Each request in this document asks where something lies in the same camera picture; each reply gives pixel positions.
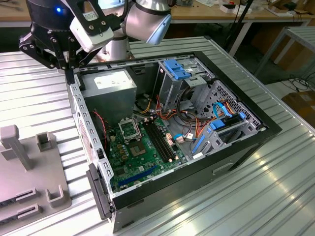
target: motherboard chip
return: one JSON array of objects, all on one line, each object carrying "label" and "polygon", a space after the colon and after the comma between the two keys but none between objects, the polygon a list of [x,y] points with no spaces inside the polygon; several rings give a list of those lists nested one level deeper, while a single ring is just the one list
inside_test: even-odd
[{"label": "motherboard chip", "polygon": [[146,153],[144,145],[141,141],[130,143],[128,146],[134,157],[140,156]]},{"label": "motherboard chip", "polygon": [[116,170],[116,173],[120,176],[125,173],[125,170],[123,168]]}]

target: metal workbench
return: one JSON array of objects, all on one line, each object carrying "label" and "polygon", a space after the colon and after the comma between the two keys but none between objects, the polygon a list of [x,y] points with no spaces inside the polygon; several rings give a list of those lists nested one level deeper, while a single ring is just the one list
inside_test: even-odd
[{"label": "metal workbench", "polygon": [[[283,131],[244,165],[132,224],[117,235],[314,235],[314,129],[204,37],[131,44],[136,57],[203,51]],[[111,235],[101,221],[88,165],[71,116],[64,77],[22,53],[0,54],[0,126],[16,124],[21,138],[42,131],[58,140],[72,206],[10,235]]]}]

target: open computer tower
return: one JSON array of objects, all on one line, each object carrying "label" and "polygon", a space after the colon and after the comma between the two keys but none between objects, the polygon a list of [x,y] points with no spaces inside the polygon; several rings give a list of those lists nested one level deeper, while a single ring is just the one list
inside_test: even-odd
[{"label": "open computer tower", "polygon": [[202,52],[80,68],[71,107],[113,232],[244,163],[281,128]]}]

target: label sticker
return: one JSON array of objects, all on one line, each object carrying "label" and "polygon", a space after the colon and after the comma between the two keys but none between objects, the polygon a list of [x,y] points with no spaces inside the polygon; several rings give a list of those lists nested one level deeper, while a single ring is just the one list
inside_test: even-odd
[{"label": "label sticker", "polygon": [[124,71],[118,71],[110,75],[96,77],[94,82],[98,89],[106,89],[110,87],[131,85],[132,80]]},{"label": "label sticker", "polygon": [[85,17],[87,21],[92,21],[92,20],[97,19],[97,16],[95,15],[93,11],[83,13],[83,16]]}]

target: red wire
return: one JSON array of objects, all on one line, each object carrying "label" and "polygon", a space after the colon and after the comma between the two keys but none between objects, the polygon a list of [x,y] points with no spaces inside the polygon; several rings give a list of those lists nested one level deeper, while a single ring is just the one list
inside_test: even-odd
[{"label": "red wire", "polygon": [[106,140],[106,128],[105,128],[105,124],[104,124],[104,121],[103,121],[103,118],[97,113],[97,112],[93,112],[95,115],[98,116],[98,118],[100,119],[100,121],[102,122],[102,125],[103,125],[103,129],[104,129],[104,137],[105,137],[105,145],[104,145],[104,148],[106,149],[106,144],[107,144],[107,140]]}]

